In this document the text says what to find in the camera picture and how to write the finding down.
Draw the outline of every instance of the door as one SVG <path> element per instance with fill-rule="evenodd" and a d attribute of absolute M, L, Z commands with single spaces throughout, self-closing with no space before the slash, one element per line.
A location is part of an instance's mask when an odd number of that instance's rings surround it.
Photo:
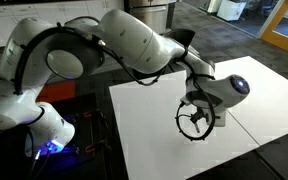
<path fill-rule="evenodd" d="M 62 2 L 62 8 L 68 21 L 81 16 L 89 16 L 86 2 Z"/>
<path fill-rule="evenodd" d="M 34 4 L 34 7 L 41 19 L 56 25 L 62 25 L 67 21 L 61 3 Z"/>
<path fill-rule="evenodd" d="M 269 19 L 260 38 L 288 51 L 288 0 L 280 0 Z"/>
<path fill-rule="evenodd" d="M 90 16 L 101 20 L 106 14 L 105 0 L 86 1 Z"/>

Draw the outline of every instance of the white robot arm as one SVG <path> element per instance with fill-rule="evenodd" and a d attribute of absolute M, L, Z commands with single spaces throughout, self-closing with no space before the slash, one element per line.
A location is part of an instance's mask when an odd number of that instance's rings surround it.
<path fill-rule="evenodd" d="M 187 72 L 182 101 L 205 111 L 212 102 L 217 120 L 209 121 L 210 126 L 224 126 L 226 108 L 242 101 L 250 90 L 239 76 L 215 80 L 214 64 L 188 51 L 180 40 L 156 34 L 123 11 L 112 10 L 100 22 L 77 18 L 63 27 L 27 18 L 13 30 L 3 54 L 0 130 L 26 124 L 34 136 L 33 151 L 41 155 L 61 152 L 74 136 L 74 127 L 49 103 L 36 103 L 36 97 L 52 72 L 67 79 L 89 76 L 102 65 L 105 44 L 126 65 L 142 73 L 156 72 L 172 59 L 182 65 Z M 28 156 L 32 151 L 29 144 L 27 138 Z"/>

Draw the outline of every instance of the white table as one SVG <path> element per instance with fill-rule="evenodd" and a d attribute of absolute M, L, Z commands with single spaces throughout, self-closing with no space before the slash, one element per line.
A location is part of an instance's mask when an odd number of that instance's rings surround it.
<path fill-rule="evenodd" d="M 190 142 L 180 134 L 174 117 L 185 77 L 183 71 L 161 76 L 150 87 L 135 82 L 110 87 L 130 179 L 186 179 L 258 147 L 229 113 L 225 128 L 214 128 L 205 141 Z M 205 121 L 200 126 L 205 129 Z"/>
<path fill-rule="evenodd" d="M 229 112 L 258 142 L 264 145 L 288 134 L 288 80 L 251 57 L 216 64 L 215 77 L 243 76 L 250 94 Z"/>
<path fill-rule="evenodd" d="M 130 179 L 186 179 L 288 133 L 288 80 L 251 57 L 216 64 L 217 79 L 231 74 L 243 76 L 251 92 L 228 110 L 225 127 L 198 142 L 180 134 L 174 119 L 185 71 L 161 76 L 150 87 L 135 82 L 110 87 Z"/>

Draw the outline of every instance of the black cable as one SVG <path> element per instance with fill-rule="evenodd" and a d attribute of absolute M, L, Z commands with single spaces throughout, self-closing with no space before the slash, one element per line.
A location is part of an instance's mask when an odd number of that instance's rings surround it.
<path fill-rule="evenodd" d="M 113 50 L 108 50 L 108 49 L 106 49 L 106 48 L 103 48 L 103 51 L 105 52 L 105 53 L 107 53 L 108 55 L 110 55 L 112 58 L 114 58 L 121 66 L 122 66 L 122 68 L 126 71 L 126 73 L 134 80 L 134 81 L 136 81 L 138 84 L 140 84 L 140 85 L 143 85 L 143 86 L 151 86 L 151 85 L 153 85 L 153 84 L 155 84 L 157 81 L 158 81 L 158 79 L 160 78 L 160 76 L 162 75 L 162 74 L 164 74 L 164 72 L 165 72 L 165 68 L 166 68 L 166 66 L 162 69 L 162 71 L 161 71 L 161 73 L 158 75 L 158 76 L 156 76 L 155 77 L 155 79 L 153 79 L 151 82 L 149 82 L 149 83 L 144 83 L 143 81 L 140 81 L 140 80 L 138 80 L 128 69 L 127 69 L 127 67 L 126 67 L 126 65 L 124 64 L 124 62 L 123 61 L 121 61 L 121 59 L 115 54 L 115 52 L 113 51 Z"/>
<path fill-rule="evenodd" d="M 206 97 L 207 103 L 208 103 L 208 106 L 209 106 L 209 110 L 210 110 L 210 112 L 211 112 L 212 121 L 211 121 L 209 127 L 207 128 L 206 132 L 205 132 L 202 136 L 200 136 L 200 137 L 192 137 L 192 136 L 190 136 L 190 135 L 187 135 L 187 134 L 182 130 L 182 128 L 181 128 L 181 126 L 180 126 L 180 124 L 179 124 L 179 111 L 180 111 L 180 109 L 184 106 L 184 105 L 183 105 L 184 103 L 182 102 L 182 103 L 180 104 L 179 108 L 177 109 L 177 113 L 176 113 L 176 117 L 175 117 L 177 127 L 180 129 L 180 132 L 181 132 L 186 138 L 190 139 L 191 141 L 193 141 L 193 140 L 196 140 L 196 141 L 197 141 L 197 140 L 205 140 L 205 138 L 212 132 L 212 130 L 213 130 L 213 128 L 214 128 L 214 125 L 215 125 L 215 110 L 214 110 L 214 106 L 213 106 L 212 100 L 211 100 L 211 98 L 208 96 L 208 94 L 201 88 L 201 86 L 199 86 L 199 84 L 197 83 L 197 77 L 194 76 L 195 72 L 194 72 L 193 67 L 192 67 L 189 63 L 187 63 L 187 62 L 184 60 L 184 58 L 179 59 L 178 61 L 184 63 L 184 64 L 191 70 L 191 73 L 193 73 L 193 75 L 192 75 L 192 77 L 193 77 L 193 78 L 192 78 L 192 79 L 193 79 L 193 85 L 194 85 L 194 87 L 195 87 L 198 91 L 201 91 L 202 94 Z"/>
<path fill-rule="evenodd" d="M 186 115 L 186 114 L 180 114 L 178 117 L 182 117 L 182 116 L 184 116 L 184 117 L 191 117 L 191 116 L 189 116 L 189 115 Z"/>
<path fill-rule="evenodd" d="M 18 61 L 18 65 L 16 67 L 15 71 L 15 78 L 12 79 L 14 82 L 14 94 L 21 95 L 22 92 L 22 81 L 24 76 L 24 71 L 26 64 L 28 62 L 28 59 L 33 52 L 33 50 L 39 45 L 40 42 L 42 42 L 45 38 L 54 35 L 56 33 L 71 33 L 74 35 L 78 35 L 77 32 L 75 32 L 74 28 L 71 27 L 61 27 L 58 23 L 58 27 L 46 29 L 45 31 L 39 33 L 37 36 L 35 36 L 26 46 L 20 45 L 20 47 L 23 49 L 23 52 L 20 56 L 20 59 Z"/>
<path fill-rule="evenodd" d="M 34 158 L 34 138 L 33 138 L 33 134 L 31 132 L 31 130 L 29 129 L 28 130 L 28 135 L 30 136 L 31 138 L 31 142 L 32 142 L 32 146 L 31 146 L 31 161 L 32 161 L 32 164 L 31 164 L 31 167 L 29 168 L 29 174 L 28 174 L 28 180 L 31 179 L 32 177 L 32 173 L 33 173 L 33 170 L 34 170 L 34 166 L 35 166 L 35 162 L 36 162 L 36 159 Z"/>
<path fill-rule="evenodd" d="M 35 176 L 34 176 L 34 178 L 33 178 L 32 180 L 37 179 L 37 177 L 38 177 L 38 176 L 40 175 L 40 173 L 43 171 L 43 169 L 44 169 L 44 167 L 45 167 L 45 165 L 46 165 L 46 163 L 47 163 L 50 155 L 51 155 L 51 153 L 50 153 L 50 151 L 48 150 L 48 151 L 47 151 L 47 155 L 46 155 L 46 159 L 44 160 L 43 165 L 42 165 L 41 168 L 37 171 L 37 173 L 35 174 Z"/>
<path fill-rule="evenodd" d="M 77 17 L 77 18 L 75 18 L 75 19 L 72 19 L 72 20 L 69 20 L 69 21 L 65 22 L 64 25 L 66 25 L 67 23 L 70 23 L 70 22 L 72 22 L 72 21 L 74 21 L 74 20 L 76 20 L 76 19 L 81 19 L 81 18 L 92 19 L 92 20 L 94 20 L 95 22 L 100 23 L 100 20 L 98 20 L 98 19 L 95 18 L 95 17 L 92 17 L 92 16 L 80 16 L 80 17 Z"/>

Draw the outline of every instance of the blue light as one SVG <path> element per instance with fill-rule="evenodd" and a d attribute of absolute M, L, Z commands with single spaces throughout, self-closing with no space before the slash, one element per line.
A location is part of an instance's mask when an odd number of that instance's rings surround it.
<path fill-rule="evenodd" d="M 52 142 L 54 145 L 58 146 L 58 147 L 61 147 L 61 148 L 64 147 L 64 145 L 62 145 L 61 143 L 57 142 L 55 139 L 53 139 L 51 142 Z"/>
<path fill-rule="evenodd" d="M 24 122 L 32 122 L 34 119 L 33 118 L 25 118 L 23 121 Z"/>
<path fill-rule="evenodd" d="M 244 83 L 243 83 L 242 81 L 238 81 L 237 84 L 238 84 L 238 86 L 240 86 L 240 87 L 244 87 Z"/>
<path fill-rule="evenodd" d="M 61 143 L 57 142 L 55 139 L 48 141 L 46 143 L 46 147 L 48 147 L 48 151 L 49 152 L 61 152 L 64 148 L 64 145 L 62 145 Z"/>

